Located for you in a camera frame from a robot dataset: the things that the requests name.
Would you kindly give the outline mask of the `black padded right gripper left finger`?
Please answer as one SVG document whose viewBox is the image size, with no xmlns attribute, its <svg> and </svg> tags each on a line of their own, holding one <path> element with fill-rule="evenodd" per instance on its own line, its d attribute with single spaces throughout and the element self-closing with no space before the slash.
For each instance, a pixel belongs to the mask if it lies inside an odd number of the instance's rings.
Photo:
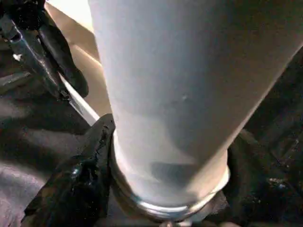
<svg viewBox="0 0 303 227">
<path fill-rule="evenodd" d="M 83 151 L 57 166 L 24 210 L 25 227 L 92 227 L 107 216 L 113 116 L 89 129 Z"/>
</svg>

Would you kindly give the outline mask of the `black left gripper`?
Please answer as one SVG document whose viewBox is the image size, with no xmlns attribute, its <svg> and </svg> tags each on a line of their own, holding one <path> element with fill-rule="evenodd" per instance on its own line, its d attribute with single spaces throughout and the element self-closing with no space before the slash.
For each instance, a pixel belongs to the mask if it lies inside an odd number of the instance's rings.
<svg viewBox="0 0 303 227">
<path fill-rule="evenodd" d="M 44 0 L 1 0 L 0 19 L 7 15 L 18 28 L 36 34 L 40 29 L 40 38 L 60 72 L 81 96 L 87 96 L 89 93 L 87 81 L 73 61 L 67 40 L 58 27 L 42 25 L 41 14 L 44 9 Z M 13 58 L 36 75 L 52 96 L 57 99 L 69 98 L 69 92 L 59 73 L 34 36 L 30 33 L 16 33 L 10 39 L 10 47 Z"/>
</svg>

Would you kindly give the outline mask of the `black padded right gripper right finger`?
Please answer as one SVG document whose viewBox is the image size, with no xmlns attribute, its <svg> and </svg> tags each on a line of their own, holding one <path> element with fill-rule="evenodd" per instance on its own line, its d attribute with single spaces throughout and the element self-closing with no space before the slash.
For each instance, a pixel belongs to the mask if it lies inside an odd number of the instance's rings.
<svg viewBox="0 0 303 227">
<path fill-rule="evenodd" d="M 228 149 L 227 201 L 234 222 L 245 227 L 303 225 L 303 197 L 278 161 L 242 130 Z"/>
</svg>

